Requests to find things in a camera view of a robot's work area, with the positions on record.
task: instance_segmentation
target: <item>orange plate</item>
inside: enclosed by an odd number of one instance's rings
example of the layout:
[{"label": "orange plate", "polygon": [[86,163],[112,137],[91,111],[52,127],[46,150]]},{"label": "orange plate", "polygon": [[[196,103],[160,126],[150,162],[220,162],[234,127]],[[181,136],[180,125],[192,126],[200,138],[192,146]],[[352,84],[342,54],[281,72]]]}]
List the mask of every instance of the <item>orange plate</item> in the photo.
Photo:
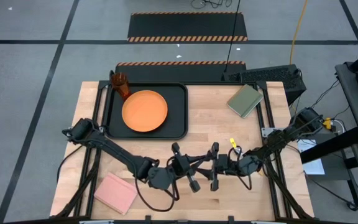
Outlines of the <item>orange plate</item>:
[{"label": "orange plate", "polygon": [[132,94],[122,106],[125,124],[135,131],[147,132],[158,128],[167,117],[168,106],[164,97],[151,90]]}]

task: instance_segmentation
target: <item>yellow cable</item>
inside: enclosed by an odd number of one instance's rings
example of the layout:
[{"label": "yellow cable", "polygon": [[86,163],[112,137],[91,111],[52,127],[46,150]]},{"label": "yellow cable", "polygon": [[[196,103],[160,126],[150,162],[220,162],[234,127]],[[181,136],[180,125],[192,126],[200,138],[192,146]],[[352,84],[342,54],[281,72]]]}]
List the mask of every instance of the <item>yellow cable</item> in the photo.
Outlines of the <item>yellow cable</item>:
[{"label": "yellow cable", "polygon": [[292,53],[293,53],[293,47],[295,45],[296,36],[298,35],[299,28],[301,27],[303,14],[305,13],[305,9],[306,9],[307,4],[308,4],[308,0],[305,0],[305,4],[303,5],[301,17],[299,18],[298,26],[296,27],[296,31],[295,31],[295,34],[293,36],[292,45],[291,45],[290,65],[292,64]]}]

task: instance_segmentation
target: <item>black and orange striped mat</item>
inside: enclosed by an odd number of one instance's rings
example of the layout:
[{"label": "black and orange striped mat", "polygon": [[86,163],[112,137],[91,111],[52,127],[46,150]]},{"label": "black and orange striped mat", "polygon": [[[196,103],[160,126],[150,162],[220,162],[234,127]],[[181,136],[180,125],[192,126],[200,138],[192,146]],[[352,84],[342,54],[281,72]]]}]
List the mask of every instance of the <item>black and orange striped mat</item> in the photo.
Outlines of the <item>black and orange striped mat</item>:
[{"label": "black and orange striped mat", "polygon": [[129,42],[242,42],[247,40],[241,12],[137,12],[131,15]]},{"label": "black and orange striped mat", "polygon": [[[123,62],[115,72],[124,72],[130,82],[221,82],[226,61],[197,62]],[[227,72],[246,69],[245,62],[229,61]]]}]

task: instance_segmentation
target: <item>white paper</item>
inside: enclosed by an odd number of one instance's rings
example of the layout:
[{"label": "white paper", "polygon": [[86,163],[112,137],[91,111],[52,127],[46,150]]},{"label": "white paper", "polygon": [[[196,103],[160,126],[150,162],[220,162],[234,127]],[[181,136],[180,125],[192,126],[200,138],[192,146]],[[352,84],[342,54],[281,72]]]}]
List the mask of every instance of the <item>white paper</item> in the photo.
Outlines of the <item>white paper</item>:
[{"label": "white paper", "polygon": [[[314,147],[316,145],[315,140],[307,140],[301,139],[298,141],[298,149],[300,152],[307,151],[308,149]],[[321,163],[321,159],[317,159],[315,161],[308,162],[303,164],[303,170],[308,175],[324,175],[324,167]]]}]

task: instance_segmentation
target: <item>black floor line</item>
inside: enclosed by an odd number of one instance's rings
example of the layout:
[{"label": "black floor line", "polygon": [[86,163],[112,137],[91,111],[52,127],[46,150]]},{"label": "black floor line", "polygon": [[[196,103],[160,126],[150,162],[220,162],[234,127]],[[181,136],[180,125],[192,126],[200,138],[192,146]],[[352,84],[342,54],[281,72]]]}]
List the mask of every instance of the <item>black floor line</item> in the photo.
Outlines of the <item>black floor line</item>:
[{"label": "black floor line", "polygon": [[[68,18],[67,18],[67,21],[65,24],[65,28],[63,30],[62,36],[60,37],[60,40],[65,40],[67,38],[68,30],[70,29],[71,23],[73,22],[74,14],[75,14],[76,8],[78,6],[78,1],[79,0],[73,1],[73,5],[72,5],[70,13],[68,15]],[[57,64],[58,64],[60,56],[62,54],[63,46],[64,46],[63,42],[60,42],[56,49],[55,56],[53,57],[53,60],[51,62],[50,68],[49,68],[48,75],[47,75],[45,83],[44,83],[44,87],[42,88],[40,98],[38,100],[37,106],[34,111],[34,115],[31,119],[29,129],[27,131],[27,134],[25,135],[24,143],[22,145],[22,149],[20,151],[19,158],[17,159],[15,168],[12,173],[11,180],[9,181],[9,185],[6,189],[4,198],[3,198],[1,206],[0,206],[0,223],[3,223],[5,220],[5,216],[6,216],[8,208],[9,208],[9,204],[11,203],[14,191],[16,189],[17,182],[19,180],[25,159],[27,157],[27,153],[29,152],[30,144],[31,144],[32,138],[34,136],[35,129],[37,128],[37,124],[38,124],[38,121],[41,116],[42,108],[44,107],[44,104],[45,104],[45,99],[47,97],[47,94],[48,94],[48,91],[50,88],[50,84],[52,82],[52,78],[55,74]]]},{"label": "black floor line", "polygon": [[[0,40],[0,44],[78,44],[78,45],[133,45],[133,44],[177,44],[182,42],[128,42],[127,40]],[[194,41],[185,44],[230,44],[227,42]],[[244,45],[291,45],[292,40],[248,40],[233,42]],[[297,40],[295,45],[358,45],[358,40]]]},{"label": "black floor line", "polygon": [[347,20],[349,21],[349,23],[352,27],[354,35],[356,36],[356,38],[358,40],[358,28],[357,28],[356,22],[354,22],[353,16],[352,16],[345,0],[339,0],[339,2],[341,3],[343,11],[345,12],[345,15],[347,17]]}]

